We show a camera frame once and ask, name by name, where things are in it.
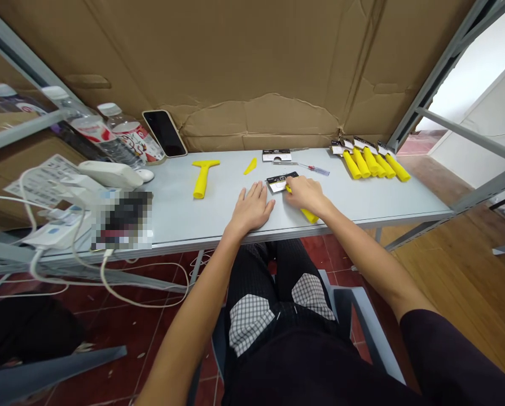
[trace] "water bottle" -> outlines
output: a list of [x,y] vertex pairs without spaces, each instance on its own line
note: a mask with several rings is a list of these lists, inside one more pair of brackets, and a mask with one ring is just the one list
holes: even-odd
[[64,113],[64,119],[77,132],[98,146],[115,162],[126,164],[134,170],[143,167],[141,158],[111,132],[94,110],[72,99],[59,86],[44,87],[42,92],[59,107]]
[[19,95],[11,86],[0,83],[0,108],[5,112],[15,113],[24,111],[38,113],[39,116],[47,114],[46,107],[29,96]]
[[164,151],[151,134],[134,117],[123,114],[115,103],[98,105],[98,110],[107,117],[107,126],[132,148],[147,165],[161,164]]

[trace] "wooden floor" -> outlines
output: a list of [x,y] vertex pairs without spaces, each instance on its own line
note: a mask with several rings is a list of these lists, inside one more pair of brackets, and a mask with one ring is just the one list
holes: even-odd
[[[428,156],[400,161],[447,204],[470,190]],[[411,228],[385,228],[383,245]],[[394,255],[444,317],[505,372],[505,255],[491,253],[499,245],[505,245],[505,219],[481,204]]]

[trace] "left hand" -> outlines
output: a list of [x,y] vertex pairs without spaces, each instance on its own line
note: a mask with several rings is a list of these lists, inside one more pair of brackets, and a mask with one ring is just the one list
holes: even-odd
[[267,202],[267,187],[263,182],[254,182],[245,196],[247,189],[243,188],[235,204],[234,213],[226,230],[235,232],[243,238],[250,230],[263,226],[275,206],[275,201]]

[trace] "red tile floor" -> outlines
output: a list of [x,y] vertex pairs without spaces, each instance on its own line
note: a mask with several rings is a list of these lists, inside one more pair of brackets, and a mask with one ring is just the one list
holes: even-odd
[[427,153],[446,133],[446,130],[420,131],[417,134],[410,134],[397,156],[421,156]]
[[[318,269],[328,272],[331,284],[342,286],[362,286],[358,272],[351,270],[352,262],[333,235],[315,236],[301,239],[311,259]],[[156,263],[177,262],[191,271],[190,263],[196,252],[142,258],[134,264],[113,262],[111,268],[132,268]],[[276,264],[270,264],[272,272]],[[177,266],[152,266],[135,270],[138,274],[184,283],[183,272]],[[15,279],[28,279],[28,275],[14,275]],[[0,287],[0,295],[33,289],[32,283],[7,284]],[[39,286],[45,291],[57,291],[57,286]],[[168,295],[151,289],[119,286],[122,295],[141,303],[171,304],[179,300],[177,295]],[[165,309],[149,309],[132,306],[111,296],[103,287],[71,286],[66,292],[56,295],[68,309],[84,323],[88,330],[89,342],[94,349],[126,345],[128,354],[109,364],[102,365],[58,384],[35,403],[36,406],[128,406],[142,389],[152,367],[160,343],[168,331],[180,305]],[[371,358],[357,317],[352,328],[352,341],[361,357],[368,362]],[[224,384],[218,375],[213,350],[209,344],[201,368],[200,384],[196,396],[197,406],[220,405]]]

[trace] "sleeve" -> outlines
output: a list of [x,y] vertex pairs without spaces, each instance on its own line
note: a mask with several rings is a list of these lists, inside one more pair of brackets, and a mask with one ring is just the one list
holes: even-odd
[[505,405],[505,374],[444,317],[412,310],[400,326],[424,396],[437,405]]

